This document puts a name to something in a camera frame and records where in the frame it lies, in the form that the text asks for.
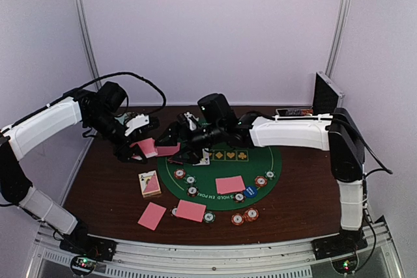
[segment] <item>white wall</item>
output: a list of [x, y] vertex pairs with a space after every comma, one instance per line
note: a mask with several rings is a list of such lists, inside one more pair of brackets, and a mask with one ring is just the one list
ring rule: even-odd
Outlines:
[[[169, 104], [223, 92], [233, 104], [310, 104], [339, 0], [84, 0], [101, 74], [135, 71]], [[134, 104], [150, 87], [120, 79]]]
[[407, 277], [417, 272], [416, 65], [416, 0], [352, 0], [333, 79], [368, 143], [394, 170], [369, 177], [370, 203], [386, 216]]
[[[0, 38], [0, 128], [91, 79], [73, 0], [0, 0]], [[65, 130], [23, 159], [23, 170], [59, 201], [85, 144], [80, 128]], [[37, 228], [0, 208], [0, 277], [23, 277]]]

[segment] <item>dark brown tabletop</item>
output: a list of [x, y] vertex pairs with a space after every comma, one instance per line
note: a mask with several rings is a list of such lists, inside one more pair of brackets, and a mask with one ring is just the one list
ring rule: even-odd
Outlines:
[[[238, 116], [258, 110], [273, 114], [272, 107], [235, 107]], [[156, 114], [161, 126], [156, 138], [178, 113], [200, 115], [197, 107], [166, 107]], [[254, 207], [259, 219], [242, 226], [231, 223], [233, 211], [215, 212], [214, 223], [197, 223], [170, 215], [178, 204], [161, 184], [162, 194], [144, 199], [137, 175], [157, 169], [156, 158], [146, 165], [121, 163], [108, 141], [95, 139], [65, 202], [65, 208], [84, 220], [91, 234], [123, 240], [187, 245], [266, 243], [311, 238], [339, 230], [340, 205], [336, 181], [330, 172], [328, 152], [310, 148], [280, 147], [282, 172], [276, 187]], [[137, 224], [149, 201], [167, 211], [158, 228]]]

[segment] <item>blue poker chip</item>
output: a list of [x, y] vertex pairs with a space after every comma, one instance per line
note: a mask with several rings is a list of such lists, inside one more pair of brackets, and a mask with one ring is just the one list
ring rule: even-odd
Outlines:
[[254, 198], [254, 197], [256, 197], [256, 195], [258, 194], [258, 191], [256, 190], [256, 188], [255, 187], [253, 187], [253, 186], [249, 186], [249, 187], [246, 187], [246, 190], [245, 191], [243, 191], [243, 194], [245, 195], [245, 197], [247, 197], [247, 198]]

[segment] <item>poker mat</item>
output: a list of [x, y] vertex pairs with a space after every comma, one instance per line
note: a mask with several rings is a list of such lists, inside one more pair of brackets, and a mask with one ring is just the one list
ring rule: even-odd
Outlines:
[[[168, 162], [168, 158], [158, 158], [158, 174], [174, 196], [181, 200], [187, 200], [207, 206], [207, 210], [227, 211], [237, 210], [251, 206], [272, 191], [280, 179], [282, 168], [281, 153], [277, 147], [236, 149], [232, 150], [225, 144], [219, 144], [210, 152], [210, 165], [195, 166], [191, 164], [175, 164]], [[182, 179], [175, 178], [174, 172], [183, 169], [186, 176]], [[266, 176], [267, 171], [273, 171], [273, 179], [266, 179], [263, 187], [255, 185], [257, 176]], [[237, 203], [233, 194], [219, 195], [216, 189], [216, 178], [227, 178], [241, 175], [245, 186], [255, 189], [254, 197], [246, 197], [244, 202]], [[191, 197], [188, 194], [189, 184], [186, 178], [193, 176], [196, 181], [193, 185], [198, 189], [198, 194]]]

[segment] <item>poker chip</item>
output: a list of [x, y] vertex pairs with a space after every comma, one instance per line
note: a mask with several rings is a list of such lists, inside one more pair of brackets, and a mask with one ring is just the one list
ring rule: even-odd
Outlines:
[[245, 195], [245, 197], [251, 199], [251, 198], [256, 197], [256, 195], [258, 194], [258, 191], [256, 190], [254, 186], [248, 186], [246, 187], [246, 190], [243, 191], [243, 194]]
[[259, 212], [256, 208], [250, 208], [244, 213], [244, 218], [246, 221], [256, 221], [259, 217]]
[[273, 172], [273, 171], [267, 171], [267, 172], [265, 172], [265, 177], [268, 180], [273, 180], [275, 178], [275, 172]]
[[204, 214], [204, 222], [205, 223], [213, 223], [216, 220], [216, 216], [213, 212], [205, 212]]
[[187, 195], [192, 198], [196, 197], [198, 195], [198, 189], [193, 186], [189, 187], [187, 190]]
[[245, 202], [245, 199], [246, 199], [246, 197], [241, 192], [235, 193], [235, 195], [233, 195], [233, 200], [236, 203], [243, 203], [243, 202]]
[[174, 206], [174, 207], [171, 209], [171, 216], [173, 216], [173, 217], [176, 217], [176, 216], [177, 216], [177, 207], [176, 207], [176, 206]]
[[177, 169], [175, 172], [174, 172], [174, 177], [176, 178], [176, 179], [183, 179], [184, 177], [185, 177], [185, 170], [184, 169]]
[[259, 188], [265, 187], [268, 184], [268, 180], [265, 177], [257, 176], [255, 178], [255, 185]]
[[189, 184], [189, 185], [192, 186], [192, 185], [194, 185], [197, 182], [197, 179], [195, 179], [194, 176], [187, 176], [185, 178], [185, 181], [186, 181], [187, 184]]
[[236, 226], [241, 226], [241, 224], [243, 224], [245, 222], [245, 219], [243, 218], [242, 214], [235, 214], [232, 216], [232, 224], [236, 225]]

